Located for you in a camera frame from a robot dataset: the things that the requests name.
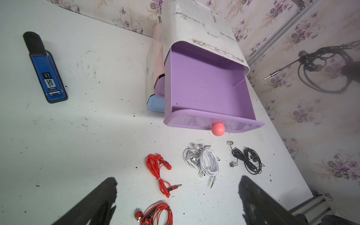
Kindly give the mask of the red earphones lower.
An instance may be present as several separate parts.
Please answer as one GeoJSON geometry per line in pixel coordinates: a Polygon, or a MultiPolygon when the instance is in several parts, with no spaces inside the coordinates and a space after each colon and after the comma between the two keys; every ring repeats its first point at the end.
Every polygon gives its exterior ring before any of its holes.
{"type": "Polygon", "coordinates": [[[153,205],[145,213],[137,211],[134,217],[141,225],[159,225],[163,212],[167,213],[165,225],[173,225],[173,212],[169,204],[164,202],[153,205]]]}

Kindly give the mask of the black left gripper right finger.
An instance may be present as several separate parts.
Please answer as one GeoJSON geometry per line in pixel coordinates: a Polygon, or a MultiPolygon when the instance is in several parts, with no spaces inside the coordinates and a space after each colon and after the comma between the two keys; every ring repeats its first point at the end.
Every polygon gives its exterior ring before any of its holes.
{"type": "Polygon", "coordinates": [[[242,176],[239,196],[247,225],[297,225],[298,219],[270,197],[249,177],[242,176]]]}

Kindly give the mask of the white drawer cabinet shell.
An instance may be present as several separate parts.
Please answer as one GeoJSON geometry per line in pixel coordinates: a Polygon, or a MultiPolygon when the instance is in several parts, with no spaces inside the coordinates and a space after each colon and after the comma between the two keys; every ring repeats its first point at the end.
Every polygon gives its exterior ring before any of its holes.
{"type": "Polygon", "coordinates": [[[250,67],[235,39],[229,22],[219,12],[198,1],[165,1],[164,19],[157,23],[147,57],[146,98],[154,95],[156,79],[165,74],[165,58],[175,44],[188,44],[195,52],[214,53],[243,66],[250,67]]]}

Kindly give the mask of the white earphones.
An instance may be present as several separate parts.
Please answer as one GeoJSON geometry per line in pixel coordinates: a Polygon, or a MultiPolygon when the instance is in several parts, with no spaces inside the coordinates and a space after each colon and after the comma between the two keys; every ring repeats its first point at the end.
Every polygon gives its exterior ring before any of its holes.
{"type": "Polygon", "coordinates": [[[200,144],[193,144],[183,152],[184,162],[191,168],[199,171],[199,176],[211,178],[210,188],[213,188],[219,176],[219,158],[208,141],[200,144]]]}

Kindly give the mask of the purple top drawer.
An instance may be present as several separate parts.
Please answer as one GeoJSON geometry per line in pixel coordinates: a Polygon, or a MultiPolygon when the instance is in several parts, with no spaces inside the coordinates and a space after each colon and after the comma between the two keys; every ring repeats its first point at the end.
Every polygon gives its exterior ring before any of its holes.
{"type": "Polygon", "coordinates": [[[165,119],[170,127],[243,133],[264,126],[252,106],[243,66],[175,44],[165,59],[165,119]]]}

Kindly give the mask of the purple middle drawer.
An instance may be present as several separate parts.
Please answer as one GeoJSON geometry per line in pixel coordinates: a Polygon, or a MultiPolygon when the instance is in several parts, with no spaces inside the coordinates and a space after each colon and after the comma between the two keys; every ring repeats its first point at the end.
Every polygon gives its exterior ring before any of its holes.
{"type": "Polygon", "coordinates": [[[165,74],[160,75],[156,79],[154,93],[159,98],[165,98],[165,74]]]}

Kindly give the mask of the red earphones upper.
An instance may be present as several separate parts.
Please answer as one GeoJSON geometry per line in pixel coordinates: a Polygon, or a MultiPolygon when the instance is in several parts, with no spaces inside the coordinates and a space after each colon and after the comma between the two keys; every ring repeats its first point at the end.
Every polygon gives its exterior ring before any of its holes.
{"type": "Polygon", "coordinates": [[[171,191],[174,191],[182,186],[181,184],[171,185],[169,182],[162,179],[161,168],[164,167],[167,170],[171,170],[172,166],[166,160],[164,160],[164,158],[160,154],[149,154],[146,158],[146,165],[151,174],[156,178],[159,184],[160,192],[167,198],[170,198],[171,191]]]}

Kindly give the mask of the purple drawer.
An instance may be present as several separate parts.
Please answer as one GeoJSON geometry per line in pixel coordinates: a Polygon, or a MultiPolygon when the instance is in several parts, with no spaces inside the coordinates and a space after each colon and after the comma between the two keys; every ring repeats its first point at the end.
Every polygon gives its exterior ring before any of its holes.
{"type": "Polygon", "coordinates": [[[170,127],[243,133],[264,126],[252,106],[243,66],[175,44],[165,59],[165,119],[170,127]]]}
{"type": "Polygon", "coordinates": [[[165,74],[160,75],[156,79],[154,93],[159,98],[165,98],[165,74]]]}

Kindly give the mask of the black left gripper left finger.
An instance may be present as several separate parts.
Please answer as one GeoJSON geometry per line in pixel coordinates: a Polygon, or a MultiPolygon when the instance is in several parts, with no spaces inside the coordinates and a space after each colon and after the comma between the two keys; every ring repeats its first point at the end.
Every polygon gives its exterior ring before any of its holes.
{"type": "Polygon", "coordinates": [[[105,179],[84,199],[58,219],[59,225],[108,225],[116,210],[117,181],[105,179]]]}

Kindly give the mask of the blue bottom drawer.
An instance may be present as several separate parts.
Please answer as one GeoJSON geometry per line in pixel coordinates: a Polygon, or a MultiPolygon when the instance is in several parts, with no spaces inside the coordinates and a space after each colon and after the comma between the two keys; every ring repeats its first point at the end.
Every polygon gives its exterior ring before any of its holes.
{"type": "Polygon", "coordinates": [[[147,102],[147,108],[155,112],[165,112],[165,99],[154,95],[151,95],[147,102]]]}

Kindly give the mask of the pink top drawer knob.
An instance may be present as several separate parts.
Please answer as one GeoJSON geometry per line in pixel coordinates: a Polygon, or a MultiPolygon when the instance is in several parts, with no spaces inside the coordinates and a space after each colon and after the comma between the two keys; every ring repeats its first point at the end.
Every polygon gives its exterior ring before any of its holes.
{"type": "Polygon", "coordinates": [[[223,123],[214,123],[211,126],[211,131],[213,135],[220,137],[225,133],[226,128],[223,123]]]}

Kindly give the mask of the blue black stapler box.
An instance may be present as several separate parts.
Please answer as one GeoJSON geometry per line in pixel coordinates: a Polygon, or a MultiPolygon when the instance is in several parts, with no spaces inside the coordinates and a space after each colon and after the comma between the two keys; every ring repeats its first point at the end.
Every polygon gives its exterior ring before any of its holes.
{"type": "Polygon", "coordinates": [[[62,102],[68,95],[52,54],[47,51],[41,37],[31,31],[23,34],[31,62],[48,103],[62,102]]]}

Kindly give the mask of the red earphones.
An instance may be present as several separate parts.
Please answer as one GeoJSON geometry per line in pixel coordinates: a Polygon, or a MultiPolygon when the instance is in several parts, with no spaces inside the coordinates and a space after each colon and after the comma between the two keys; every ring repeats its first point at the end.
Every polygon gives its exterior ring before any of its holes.
{"type": "Polygon", "coordinates": [[[134,217],[141,225],[159,225],[163,212],[167,213],[165,225],[173,225],[173,212],[169,204],[164,202],[153,205],[145,213],[137,211],[134,217]]]}
{"type": "Polygon", "coordinates": [[[146,158],[146,165],[151,174],[156,178],[159,184],[160,192],[167,198],[170,198],[171,191],[174,191],[182,186],[181,184],[171,185],[169,182],[162,179],[161,168],[164,167],[167,170],[171,170],[172,166],[166,160],[164,160],[164,158],[160,154],[149,154],[146,158]]]}

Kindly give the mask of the black earphones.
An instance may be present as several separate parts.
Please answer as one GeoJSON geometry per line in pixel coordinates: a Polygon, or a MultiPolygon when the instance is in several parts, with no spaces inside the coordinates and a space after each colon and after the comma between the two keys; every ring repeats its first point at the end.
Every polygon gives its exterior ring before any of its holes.
{"type": "Polygon", "coordinates": [[[274,79],[274,77],[278,76],[284,69],[298,63],[297,75],[304,85],[312,90],[325,94],[342,94],[348,89],[351,83],[360,82],[360,62],[354,61],[353,57],[347,53],[348,50],[359,48],[360,41],[356,40],[340,46],[322,47],[312,53],[301,51],[298,54],[297,60],[272,72],[265,77],[264,80],[269,78],[274,79]],[[346,79],[345,85],[339,90],[327,90],[316,84],[307,74],[308,72],[318,73],[321,71],[344,77],[346,79]]]}
{"type": "Polygon", "coordinates": [[[231,154],[236,158],[235,161],[230,162],[230,167],[236,167],[239,164],[239,161],[242,161],[246,170],[252,175],[258,175],[262,173],[262,168],[265,165],[261,162],[261,159],[257,152],[253,149],[245,147],[243,150],[240,150],[236,147],[233,147],[233,141],[227,141],[231,149],[231,154]]]}

